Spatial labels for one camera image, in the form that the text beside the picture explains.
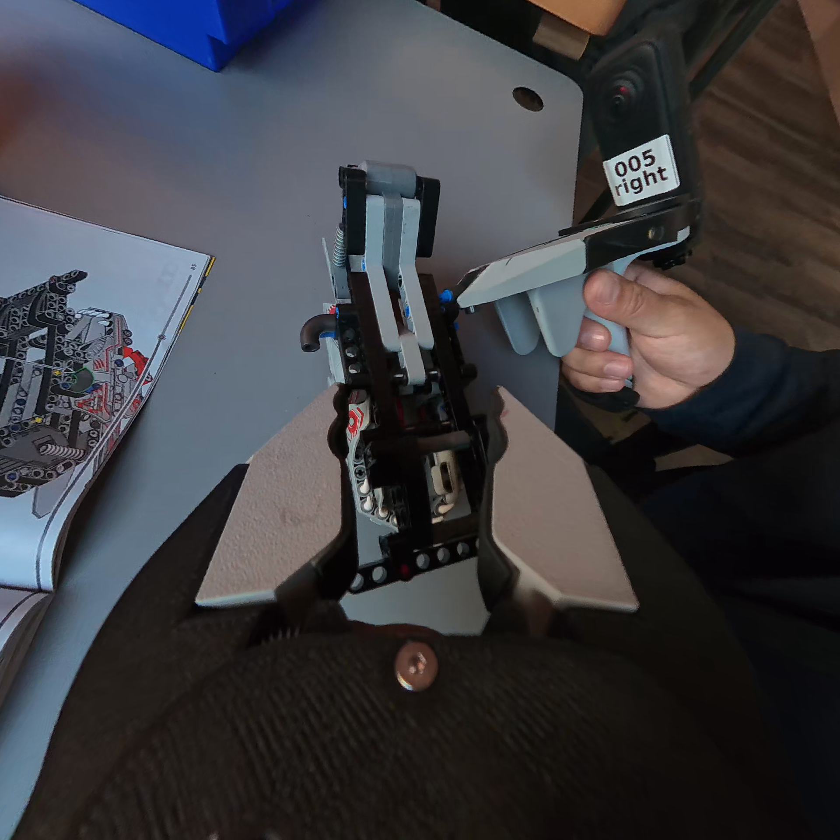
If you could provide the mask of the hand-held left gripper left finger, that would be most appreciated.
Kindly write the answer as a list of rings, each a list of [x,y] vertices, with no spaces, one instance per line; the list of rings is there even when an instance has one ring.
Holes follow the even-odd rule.
[[[249,458],[195,604],[212,610],[277,602],[312,577],[354,526],[346,392],[331,385]]]

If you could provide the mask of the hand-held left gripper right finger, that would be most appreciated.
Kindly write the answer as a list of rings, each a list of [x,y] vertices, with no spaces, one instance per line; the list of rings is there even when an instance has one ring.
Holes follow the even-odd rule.
[[[639,602],[583,458],[506,388],[487,416],[477,577],[486,609],[526,621]]]

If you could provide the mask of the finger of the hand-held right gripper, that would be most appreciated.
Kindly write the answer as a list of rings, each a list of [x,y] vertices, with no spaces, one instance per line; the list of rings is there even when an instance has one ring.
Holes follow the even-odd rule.
[[[509,296],[529,296],[548,351],[565,356],[575,346],[585,315],[583,238],[556,238],[471,270],[456,299],[471,309]]]
[[[540,346],[542,333],[529,296],[501,298],[496,311],[516,354],[529,355]]]

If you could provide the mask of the black and grey lego model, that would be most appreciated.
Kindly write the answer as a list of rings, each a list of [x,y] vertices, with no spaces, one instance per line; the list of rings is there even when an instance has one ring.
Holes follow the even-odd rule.
[[[342,217],[324,252],[335,301],[300,333],[326,345],[346,392],[345,459],[360,594],[473,558],[487,472],[486,422],[465,390],[477,376],[457,319],[418,259],[432,255],[439,180],[404,164],[339,168]]]

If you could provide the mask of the person's right forearm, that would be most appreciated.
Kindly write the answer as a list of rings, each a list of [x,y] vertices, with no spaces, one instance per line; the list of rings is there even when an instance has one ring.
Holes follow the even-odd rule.
[[[735,330],[728,368],[675,406],[642,411],[668,434],[739,457],[838,424],[839,350]]]

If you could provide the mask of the lego instruction booklet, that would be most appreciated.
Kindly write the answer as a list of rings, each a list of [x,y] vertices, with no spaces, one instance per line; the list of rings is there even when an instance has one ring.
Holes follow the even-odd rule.
[[[1,200],[1,702],[214,257]]]

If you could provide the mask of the person's right hand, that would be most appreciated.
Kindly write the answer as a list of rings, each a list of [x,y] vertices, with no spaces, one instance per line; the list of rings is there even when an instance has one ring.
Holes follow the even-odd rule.
[[[732,362],[730,323],[693,290],[640,262],[623,275],[605,268],[591,273],[583,297],[594,315],[625,328],[629,355],[609,349],[605,325],[583,319],[561,365],[582,392],[617,393],[632,379],[637,405],[662,410],[698,393]]]

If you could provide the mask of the wooden top table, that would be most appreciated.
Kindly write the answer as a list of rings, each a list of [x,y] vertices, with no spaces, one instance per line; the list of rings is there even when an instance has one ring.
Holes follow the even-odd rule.
[[[607,35],[626,1],[531,1],[539,19],[531,42],[573,61],[583,57],[593,37]]]

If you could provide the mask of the person's dark clothed body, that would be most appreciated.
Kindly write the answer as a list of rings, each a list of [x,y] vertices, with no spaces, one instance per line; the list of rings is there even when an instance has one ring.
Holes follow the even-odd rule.
[[[672,412],[614,442],[573,400],[555,431],[689,562],[746,648],[806,814],[838,838],[838,406],[717,428]]]

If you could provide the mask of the blue plastic bin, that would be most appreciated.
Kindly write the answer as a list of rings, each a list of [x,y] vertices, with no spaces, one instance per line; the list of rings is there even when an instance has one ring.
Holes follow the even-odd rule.
[[[79,1],[212,71],[269,27],[289,1]]]

